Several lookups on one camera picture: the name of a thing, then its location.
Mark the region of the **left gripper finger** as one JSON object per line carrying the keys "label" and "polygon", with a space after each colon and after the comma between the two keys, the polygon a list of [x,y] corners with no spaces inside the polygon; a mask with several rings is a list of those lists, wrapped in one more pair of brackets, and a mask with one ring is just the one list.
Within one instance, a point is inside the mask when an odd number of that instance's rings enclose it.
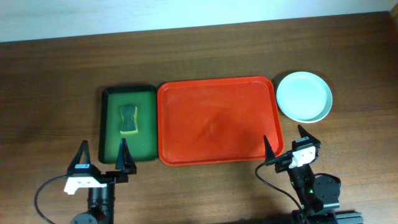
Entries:
{"label": "left gripper finger", "polygon": [[75,166],[79,164],[91,164],[90,151],[87,140],[83,140],[81,142],[75,157],[72,159],[70,165],[68,166],[67,175],[72,175],[74,173]]}
{"label": "left gripper finger", "polygon": [[131,156],[130,150],[125,138],[122,138],[119,145],[118,157],[116,159],[115,169],[124,174],[136,174],[137,167]]}

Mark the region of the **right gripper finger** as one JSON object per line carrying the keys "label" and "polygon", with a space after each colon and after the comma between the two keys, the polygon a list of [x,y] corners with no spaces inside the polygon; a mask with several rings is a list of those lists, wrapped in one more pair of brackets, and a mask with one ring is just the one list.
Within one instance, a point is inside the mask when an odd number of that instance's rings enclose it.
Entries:
{"label": "right gripper finger", "polygon": [[306,131],[301,124],[299,124],[297,127],[298,127],[298,131],[300,134],[300,139],[298,140],[298,142],[301,142],[301,141],[314,142],[315,141],[315,137],[313,137],[308,131]]}
{"label": "right gripper finger", "polygon": [[264,135],[264,145],[265,145],[265,161],[271,162],[275,159],[274,151],[272,150],[271,144],[266,135]]}

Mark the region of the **white round plate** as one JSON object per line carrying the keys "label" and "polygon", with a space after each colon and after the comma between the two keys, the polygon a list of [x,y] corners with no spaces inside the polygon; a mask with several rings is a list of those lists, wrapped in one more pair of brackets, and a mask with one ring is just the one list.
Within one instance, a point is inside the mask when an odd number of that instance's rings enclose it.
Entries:
{"label": "white round plate", "polygon": [[299,123],[316,123],[324,119],[331,111],[331,107],[302,107],[281,108],[283,114]]}

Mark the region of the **mint green round plate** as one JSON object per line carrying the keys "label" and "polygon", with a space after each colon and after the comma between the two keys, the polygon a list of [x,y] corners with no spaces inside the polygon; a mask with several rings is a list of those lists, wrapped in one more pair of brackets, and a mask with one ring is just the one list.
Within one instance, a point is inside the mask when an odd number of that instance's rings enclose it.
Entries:
{"label": "mint green round plate", "polygon": [[331,107],[333,95],[329,85],[311,72],[293,72],[278,84],[276,100],[279,108]]}

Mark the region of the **green yellow sponge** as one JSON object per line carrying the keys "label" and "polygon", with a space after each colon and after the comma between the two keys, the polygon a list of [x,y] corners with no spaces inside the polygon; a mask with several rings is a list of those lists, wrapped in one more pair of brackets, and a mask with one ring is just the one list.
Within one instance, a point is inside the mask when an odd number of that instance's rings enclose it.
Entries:
{"label": "green yellow sponge", "polygon": [[135,134],[138,132],[137,128],[137,106],[125,105],[120,108],[121,113],[121,134]]}

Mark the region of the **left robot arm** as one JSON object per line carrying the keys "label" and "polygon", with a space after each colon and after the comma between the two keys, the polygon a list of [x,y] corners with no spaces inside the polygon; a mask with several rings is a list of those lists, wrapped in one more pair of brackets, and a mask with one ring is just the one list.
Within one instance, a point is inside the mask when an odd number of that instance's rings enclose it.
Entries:
{"label": "left robot arm", "polygon": [[78,189],[88,189],[88,209],[75,216],[71,223],[113,223],[116,184],[127,183],[137,167],[126,139],[122,139],[114,171],[102,173],[91,163],[88,141],[82,141],[67,169],[64,192],[73,195]]}

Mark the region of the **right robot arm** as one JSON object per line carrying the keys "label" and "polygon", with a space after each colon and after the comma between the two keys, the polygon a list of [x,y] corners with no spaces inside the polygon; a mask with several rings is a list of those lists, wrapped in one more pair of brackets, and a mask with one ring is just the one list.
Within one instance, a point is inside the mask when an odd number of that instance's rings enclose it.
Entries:
{"label": "right robot arm", "polygon": [[286,172],[289,175],[292,188],[298,200],[293,202],[298,206],[291,214],[292,223],[337,223],[335,209],[340,206],[341,180],[330,174],[315,174],[310,164],[318,159],[321,141],[298,125],[300,139],[292,141],[292,149],[286,153],[275,156],[271,144],[264,137],[265,155],[264,163],[255,169],[264,166],[275,166],[275,172]]}

